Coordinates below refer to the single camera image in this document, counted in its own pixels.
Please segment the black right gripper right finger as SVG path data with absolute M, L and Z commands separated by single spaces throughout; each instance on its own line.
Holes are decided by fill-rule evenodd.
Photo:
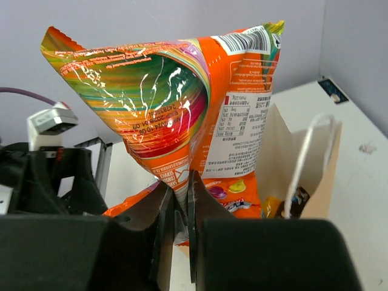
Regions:
M 340 231 L 324 219 L 239 219 L 190 172 L 190 277 L 196 290 L 361 290 Z

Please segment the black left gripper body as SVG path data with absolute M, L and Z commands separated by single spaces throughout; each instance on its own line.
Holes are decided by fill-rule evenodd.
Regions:
M 12 190 L 8 214 L 102 215 L 107 210 L 93 177 L 92 153 L 85 148 L 2 146 L 1 185 Z

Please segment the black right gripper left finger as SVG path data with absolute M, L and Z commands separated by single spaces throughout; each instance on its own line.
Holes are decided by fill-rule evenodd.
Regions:
M 168 290 L 175 198 L 160 183 L 119 216 L 1 216 L 2 290 Z

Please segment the dark purple candy packet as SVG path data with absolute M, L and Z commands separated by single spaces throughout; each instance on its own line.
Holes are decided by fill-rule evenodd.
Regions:
M 290 217 L 299 218 L 309 199 L 309 193 L 303 187 L 299 186 L 295 190 L 295 194 L 292 198 Z

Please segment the orange snack packet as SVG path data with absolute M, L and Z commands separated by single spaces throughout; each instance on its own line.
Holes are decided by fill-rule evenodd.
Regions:
M 196 170 L 228 212 L 259 218 L 255 167 L 284 26 L 92 49 L 49 27 L 41 52 L 181 207 Z

